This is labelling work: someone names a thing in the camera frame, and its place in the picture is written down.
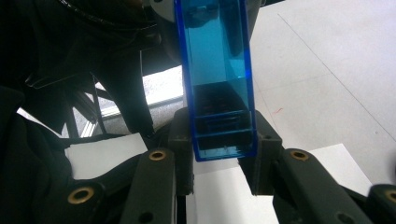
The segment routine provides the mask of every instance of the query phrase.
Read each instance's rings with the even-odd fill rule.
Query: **blue transparent container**
[[[176,0],[197,161],[254,156],[257,134],[245,0]]]

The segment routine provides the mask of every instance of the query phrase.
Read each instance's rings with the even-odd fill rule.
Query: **black plastic part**
[[[113,98],[111,98],[110,94],[108,94],[107,91],[101,90],[101,89],[93,89],[91,88],[91,85],[85,86],[85,85],[75,85],[77,90],[81,90],[83,92],[87,92],[89,94],[93,94],[93,91],[96,91],[98,97],[107,99],[109,101],[113,101]]]
[[[248,36],[251,38],[253,34],[254,25],[256,24],[259,9],[262,6],[262,0],[247,0],[247,25]]]
[[[177,196],[177,224],[187,223],[186,196]]]
[[[177,196],[192,193],[192,144],[187,107],[179,109],[172,120],[168,137],[168,148],[175,153]]]
[[[92,196],[84,203],[70,203],[70,194],[77,189],[90,188]],[[81,191],[79,195],[84,196],[86,192]],[[45,224],[59,223],[103,223],[106,219],[107,209],[105,203],[105,189],[101,184],[85,182],[77,184],[66,190],[62,196],[53,201],[53,209],[50,214],[46,214]]]
[[[168,56],[163,45],[142,50],[141,53],[142,76],[163,72],[180,65]]]
[[[68,99],[66,92],[64,92],[64,99]],[[69,134],[69,138],[79,138],[76,118],[73,112],[73,106],[69,104],[68,100],[64,102],[64,111],[66,112],[65,121],[66,121],[66,128]]]
[[[273,195],[273,161],[277,161],[283,151],[282,139],[259,111],[256,111],[256,127],[259,139],[257,156],[239,158],[253,195]]]
[[[372,186],[365,208],[374,223],[396,223],[396,186]]]
[[[93,98],[93,104],[95,106],[97,121],[102,133],[107,134],[105,124],[103,123],[102,110],[100,109],[98,92],[96,91],[95,83],[96,83],[96,78],[92,76],[92,98]]]
[[[97,116],[93,101],[82,91],[73,90],[66,85],[64,85],[64,88],[66,89],[66,97],[70,105],[78,110],[89,122],[95,123]]]
[[[158,15],[155,10],[154,18],[161,34],[161,45],[165,52],[174,62],[181,63],[177,25]]]
[[[285,0],[262,0],[262,7],[266,7],[275,3],[283,2]]]
[[[295,206],[289,200],[282,198],[278,194],[274,194],[273,206],[276,210],[276,216],[279,223],[303,223],[303,219]]]
[[[120,224],[174,223],[175,192],[174,153],[165,148],[145,152],[137,165]]]
[[[348,189],[343,186],[341,186],[341,187],[347,193],[347,195],[349,195],[349,197],[353,200],[353,202],[355,202],[355,204],[357,204],[358,207],[364,211],[365,210],[364,207],[365,207],[367,198],[365,196],[359,194],[358,192],[353,191],[352,189]]]
[[[372,223],[312,154],[287,149],[278,167],[304,223]]]

